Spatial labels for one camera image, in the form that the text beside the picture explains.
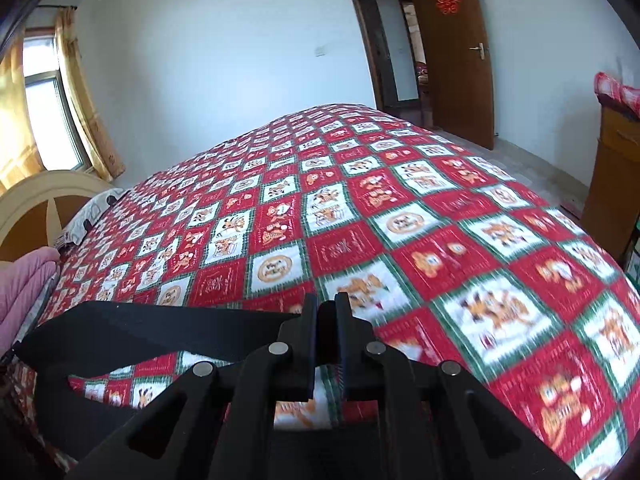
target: wooden dresser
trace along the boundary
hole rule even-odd
[[[640,214],[640,119],[616,101],[598,98],[600,139],[581,223],[622,264]]]

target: bedspread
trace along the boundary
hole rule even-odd
[[[68,257],[41,322],[83,300],[295,312],[313,291],[346,291],[411,359],[465,365],[584,478],[638,431],[640,298],[611,257],[501,168],[361,105],[279,118],[136,186]],[[200,359],[70,383],[140,408]],[[320,367],[314,399],[276,423],[375,409],[339,399]]]

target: pillow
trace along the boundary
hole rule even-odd
[[[62,229],[62,234],[56,239],[53,246],[60,250],[69,244],[80,245],[100,217],[115,205],[127,191],[121,187],[114,187],[98,193],[84,204],[82,209],[71,219],[71,222]]]

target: window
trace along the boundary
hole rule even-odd
[[[53,36],[25,38],[22,65],[31,129],[48,170],[84,170],[89,159],[62,86]]]

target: door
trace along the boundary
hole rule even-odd
[[[360,4],[362,19],[369,38],[376,73],[380,81],[383,108],[395,106],[398,104],[396,79],[394,78],[391,54],[386,43],[385,29],[382,26],[378,3],[376,0],[358,0],[358,3]]]
[[[494,148],[494,83],[478,0],[413,0],[429,70],[433,123]]]

